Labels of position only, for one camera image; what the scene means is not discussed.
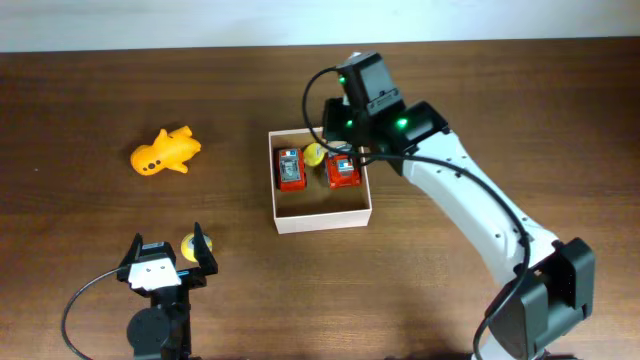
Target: yellow ball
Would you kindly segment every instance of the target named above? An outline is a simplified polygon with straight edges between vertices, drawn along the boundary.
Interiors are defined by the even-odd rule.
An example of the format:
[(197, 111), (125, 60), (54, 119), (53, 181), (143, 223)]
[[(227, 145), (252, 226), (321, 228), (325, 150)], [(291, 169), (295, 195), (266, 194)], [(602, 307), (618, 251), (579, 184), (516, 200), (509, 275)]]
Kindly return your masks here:
[[(209, 251), (211, 251), (213, 249), (213, 244), (211, 243), (211, 239), (207, 235), (204, 235), (204, 242), (207, 244)], [(198, 262), (198, 260), (196, 260), (193, 255), (193, 233), (188, 234), (184, 237), (184, 239), (182, 239), (182, 243), (180, 244), (180, 252), (185, 259), (191, 262)]]
[(304, 163), (308, 166), (314, 167), (322, 163), (325, 150), (320, 144), (313, 143), (304, 150), (302, 155), (304, 156)]

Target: yellow toy duck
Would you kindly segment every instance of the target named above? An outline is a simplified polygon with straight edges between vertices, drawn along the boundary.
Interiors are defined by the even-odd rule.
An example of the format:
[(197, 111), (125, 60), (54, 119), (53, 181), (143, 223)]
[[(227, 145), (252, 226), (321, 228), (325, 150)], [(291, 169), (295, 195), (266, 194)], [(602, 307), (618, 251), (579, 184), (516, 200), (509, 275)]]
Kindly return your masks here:
[(202, 147), (191, 135), (188, 126), (168, 134), (162, 129), (153, 145), (139, 146), (131, 154), (131, 165), (138, 174), (145, 176), (157, 174), (164, 168), (186, 174), (189, 169), (183, 162), (191, 159)]

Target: cardboard box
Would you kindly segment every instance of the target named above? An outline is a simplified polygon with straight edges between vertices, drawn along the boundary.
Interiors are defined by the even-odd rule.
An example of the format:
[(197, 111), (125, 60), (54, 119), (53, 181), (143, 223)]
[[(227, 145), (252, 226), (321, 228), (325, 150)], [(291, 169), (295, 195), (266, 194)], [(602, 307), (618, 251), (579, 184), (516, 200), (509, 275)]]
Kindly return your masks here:
[[(322, 128), (314, 129), (322, 136)], [(299, 148), (315, 142), (308, 129), (269, 132), (269, 166), (273, 219), (279, 234), (367, 226), (371, 217), (371, 194), (366, 167), (361, 170), (362, 184), (331, 190), (324, 164), (305, 166), (307, 188), (281, 192), (276, 188), (275, 151)]]

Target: brown wooden surface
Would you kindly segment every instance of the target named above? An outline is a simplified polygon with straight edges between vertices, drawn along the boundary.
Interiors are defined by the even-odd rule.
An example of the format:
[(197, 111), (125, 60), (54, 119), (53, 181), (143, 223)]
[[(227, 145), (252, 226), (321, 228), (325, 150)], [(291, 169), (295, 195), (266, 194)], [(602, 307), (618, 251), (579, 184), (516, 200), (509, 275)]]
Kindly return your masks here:
[[(73, 292), (115, 267), (136, 232), (177, 248), (196, 220), (220, 264), (192, 293), (198, 355), (470, 350), (498, 289), (461, 233), (388, 165), (370, 167), (368, 227), (275, 231), (267, 132), (302, 127), (311, 75), (369, 48), (527, 213), (595, 250), (594, 315), (552, 350), (637, 358), (640, 39), (1, 55), (0, 358), (72, 358), (59, 321)], [(337, 94), (335, 79), (318, 83), (316, 122)], [(203, 145), (187, 175), (130, 168), (135, 146), (183, 124)], [(130, 357), (125, 329), (145, 306), (104, 281), (72, 310), (70, 337), (97, 359)]]

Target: red battery pack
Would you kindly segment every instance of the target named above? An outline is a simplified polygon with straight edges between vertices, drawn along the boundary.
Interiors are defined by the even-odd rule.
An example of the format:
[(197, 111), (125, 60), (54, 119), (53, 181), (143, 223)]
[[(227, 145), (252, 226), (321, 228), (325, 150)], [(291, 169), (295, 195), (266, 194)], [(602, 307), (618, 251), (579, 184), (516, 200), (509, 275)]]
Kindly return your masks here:
[(278, 188), (282, 192), (300, 191), (307, 187), (304, 173), (304, 158), (300, 149), (278, 150), (276, 169), (278, 170)]
[(325, 159), (329, 187), (337, 189), (360, 185), (360, 170), (347, 155), (336, 155)]

